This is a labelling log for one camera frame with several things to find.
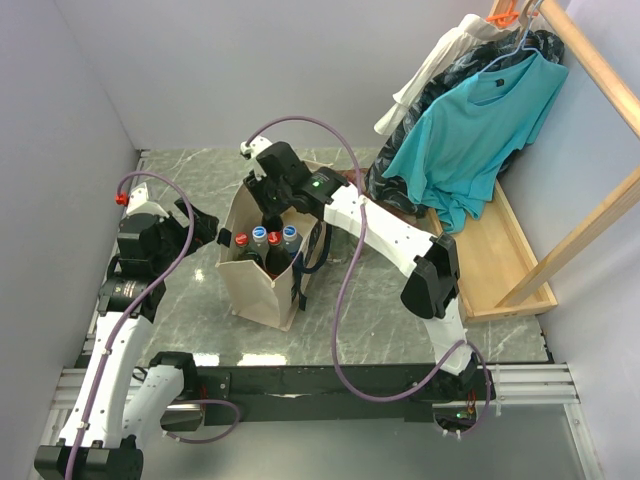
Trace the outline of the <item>clear green-capped glass bottle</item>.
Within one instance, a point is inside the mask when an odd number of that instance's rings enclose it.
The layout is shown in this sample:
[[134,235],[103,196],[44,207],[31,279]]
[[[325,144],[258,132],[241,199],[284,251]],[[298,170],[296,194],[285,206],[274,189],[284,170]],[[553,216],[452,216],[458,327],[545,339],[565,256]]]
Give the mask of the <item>clear green-capped glass bottle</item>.
[[340,228],[332,230],[331,246],[328,261],[331,264],[344,264],[349,262],[355,250],[353,236]]

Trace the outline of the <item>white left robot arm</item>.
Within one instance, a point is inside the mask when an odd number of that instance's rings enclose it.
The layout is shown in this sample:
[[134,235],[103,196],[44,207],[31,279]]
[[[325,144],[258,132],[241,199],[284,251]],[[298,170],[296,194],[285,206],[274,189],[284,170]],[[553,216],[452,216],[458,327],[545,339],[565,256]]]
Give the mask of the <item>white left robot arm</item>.
[[141,194],[120,200],[127,209],[98,293],[84,379],[58,440],[40,446],[34,460],[44,479],[140,478],[144,445],[160,429],[166,408],[202,391],[192,354],[165,352],[154,358],[135,395],[128,394],[167,274],[216,240],[219,220],[181,199],[175,205],[188,218],[186,226]]

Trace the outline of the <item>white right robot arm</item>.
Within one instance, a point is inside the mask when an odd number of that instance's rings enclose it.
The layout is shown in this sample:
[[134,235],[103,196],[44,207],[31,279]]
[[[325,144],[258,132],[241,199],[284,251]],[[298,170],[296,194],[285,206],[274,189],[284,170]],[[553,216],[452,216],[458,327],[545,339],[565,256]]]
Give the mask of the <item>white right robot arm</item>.
[[425,321],[441,365],[435,375],[441,392],[460,398],[469,391],[480,374],[479,358],[461,318],[454,239],[397,218],[330,167],[311,170],[286,142],[257,137],[242,143],[240,152],[253,163],[244,183],[266,219],[294,208],[363,239],[398,268],[406,278],[401,302]]

